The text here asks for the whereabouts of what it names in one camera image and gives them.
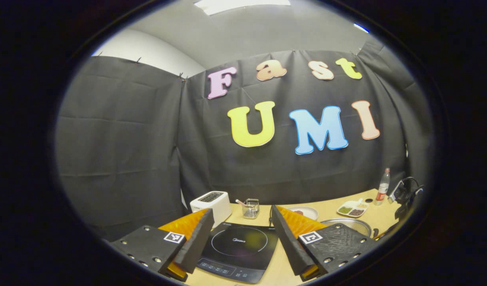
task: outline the metal pot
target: metal pot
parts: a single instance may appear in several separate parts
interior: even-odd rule
[[[360,232],[361,234],[371,237],[372,235],[372,228],[364,221],[354,218],[334,218],[322,221],[321,223],[325,224],[326,226],[331,226],[332,224],[342,223],[345,226]]]

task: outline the glass cup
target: glass cup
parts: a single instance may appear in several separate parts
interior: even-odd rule
[[[247,206],[242,206],[242,213],[244,218],[255,219],[259,214],[259,200],[246,199],[244,202]]]

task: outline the blue letter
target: blue letter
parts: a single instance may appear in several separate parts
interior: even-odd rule
[[[289,118],[295,121],[298,131],[298,147],[295,149],[295,153],[299,155],[312,153],[314,147],[309,144],[309,136],[320,151],[323,150],[327,134],[329,136],[329,143],[327,143],[329,149],[347,147],[348,141],[342,132],[339,113],[340,108],[338,106],[327,106],[323,109],[321,123],[318,123],[305,109],[290,112]]]

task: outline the letter u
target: letter u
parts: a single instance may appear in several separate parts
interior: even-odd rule
[[[256,147],[265,145],[274,137],[275,126],[272,108],[275,106],[273,101],[260,102],[255,106],[261,112],[261,122],[263,130],[259,134],[249,134],[247,128],[247,114],[250,109],[247,106],[237,107],[228,111],[231,119],[231,133],[233,140],[243,147]]]

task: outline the pink letter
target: pink letter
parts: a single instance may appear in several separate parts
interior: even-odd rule
[[[224,89],[222,85],[229,87],[231,85],[231,76],[229,74],[222,76],[225,73],[236,74],[236,68],[230,67],[222,71],[209,74],[210,79],[210,94],[209,99],[223,96],[228,93],[227,89]]]
[[[374,125],[374,120],[372,119],[371,111],[369,106],[371,104],[368,101],[360,100],[352,103],[352,107],[356,109],[358,115],[360,116],[360,121],[362,121],[363,133],[362,138],[365,140],[374,139],[379,136],[379,130]]]

